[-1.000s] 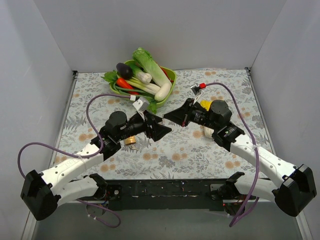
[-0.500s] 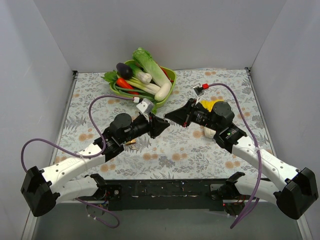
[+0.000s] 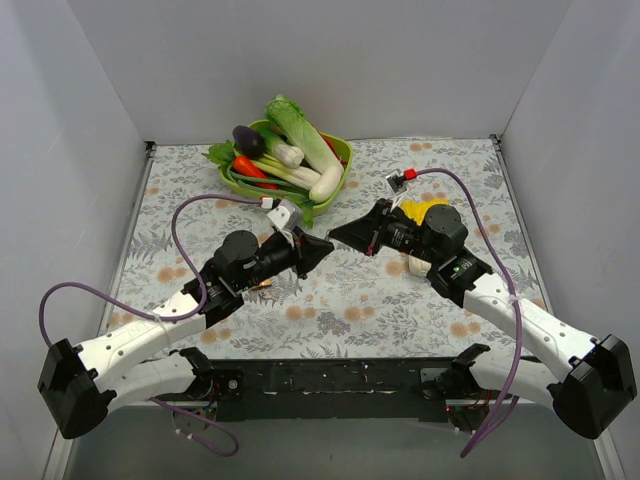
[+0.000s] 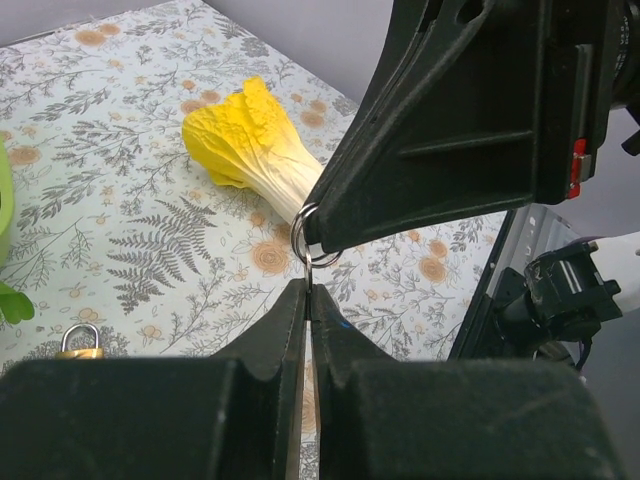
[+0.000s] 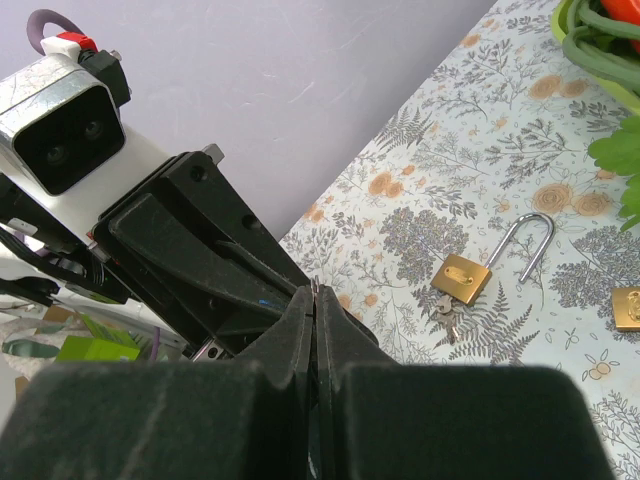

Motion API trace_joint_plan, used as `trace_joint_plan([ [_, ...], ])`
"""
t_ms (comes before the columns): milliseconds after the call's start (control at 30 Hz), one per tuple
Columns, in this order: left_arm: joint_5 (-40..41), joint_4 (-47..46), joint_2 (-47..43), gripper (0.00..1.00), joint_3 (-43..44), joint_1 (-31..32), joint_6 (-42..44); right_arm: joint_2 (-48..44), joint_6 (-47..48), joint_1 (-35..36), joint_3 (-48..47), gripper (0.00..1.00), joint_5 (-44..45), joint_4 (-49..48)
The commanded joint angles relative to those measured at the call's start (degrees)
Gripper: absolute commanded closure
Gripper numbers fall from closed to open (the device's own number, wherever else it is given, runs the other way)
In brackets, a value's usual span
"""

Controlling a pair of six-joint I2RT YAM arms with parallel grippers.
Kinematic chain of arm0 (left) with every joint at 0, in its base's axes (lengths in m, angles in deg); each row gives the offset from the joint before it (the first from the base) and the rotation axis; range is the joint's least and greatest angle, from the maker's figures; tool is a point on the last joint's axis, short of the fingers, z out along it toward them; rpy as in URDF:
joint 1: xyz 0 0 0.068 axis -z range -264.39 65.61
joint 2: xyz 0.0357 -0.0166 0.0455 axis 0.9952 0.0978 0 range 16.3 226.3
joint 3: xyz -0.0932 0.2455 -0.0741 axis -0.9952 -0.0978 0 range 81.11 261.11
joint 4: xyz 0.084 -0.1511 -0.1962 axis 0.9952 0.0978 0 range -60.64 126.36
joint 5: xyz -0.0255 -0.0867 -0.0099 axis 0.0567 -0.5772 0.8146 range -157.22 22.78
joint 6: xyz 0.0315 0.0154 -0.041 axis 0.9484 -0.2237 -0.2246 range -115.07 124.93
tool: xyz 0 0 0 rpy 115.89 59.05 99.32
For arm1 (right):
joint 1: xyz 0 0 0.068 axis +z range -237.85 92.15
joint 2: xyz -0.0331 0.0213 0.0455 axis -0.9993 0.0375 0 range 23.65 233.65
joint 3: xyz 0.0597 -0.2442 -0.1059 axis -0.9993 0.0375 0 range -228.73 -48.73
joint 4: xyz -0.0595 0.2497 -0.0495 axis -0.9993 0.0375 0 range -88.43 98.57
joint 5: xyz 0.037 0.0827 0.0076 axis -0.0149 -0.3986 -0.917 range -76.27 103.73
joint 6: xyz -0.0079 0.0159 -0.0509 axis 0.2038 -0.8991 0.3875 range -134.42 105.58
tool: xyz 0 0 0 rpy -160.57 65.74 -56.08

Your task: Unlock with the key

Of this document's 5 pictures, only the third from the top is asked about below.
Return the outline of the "large brass padlock with keys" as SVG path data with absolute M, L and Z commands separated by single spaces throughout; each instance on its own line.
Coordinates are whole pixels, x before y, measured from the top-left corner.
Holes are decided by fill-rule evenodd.
M 267 279 L 259 283 L 257 286 L 252 287 L 251 291 L 260 301 L 273 301 L 274 297 L 271 293 L 272 287 L 273 281 L 271 279 Z

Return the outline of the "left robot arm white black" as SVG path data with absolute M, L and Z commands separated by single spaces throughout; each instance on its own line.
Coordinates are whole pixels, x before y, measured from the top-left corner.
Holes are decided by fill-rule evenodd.
M 290 269 L 303 278 L 334 249 L 331 242 L 295 228 L 264 243 L 246 230 L 227 235 L 199 277 L 157 307 L 148 318 L 72 345 L 49 346 L 38 391 L 61 435 L 78 438 L 130 403 L 168 393 L 193 400 L 214 386 L 213 367 L 195 348 L 154 354 L 228 318 L 244 304 L 245 291 Z

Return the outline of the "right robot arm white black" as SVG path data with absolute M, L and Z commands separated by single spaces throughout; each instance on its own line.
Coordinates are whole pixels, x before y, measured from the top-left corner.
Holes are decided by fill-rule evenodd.
M 441 297 L 520 339 L 539 360 L 519 366 L 510 393 L 551 408 L 574 433 L 598 438 L 636 398 L 626 343 L 614 335 L 598 339 L 510 293 L 466 248 L 468 230 L 454 207 L 435 205 L 416 223 L 380 199 L 328 235 L 367 256 L 388 247 L 429 263 L 427 280 Z

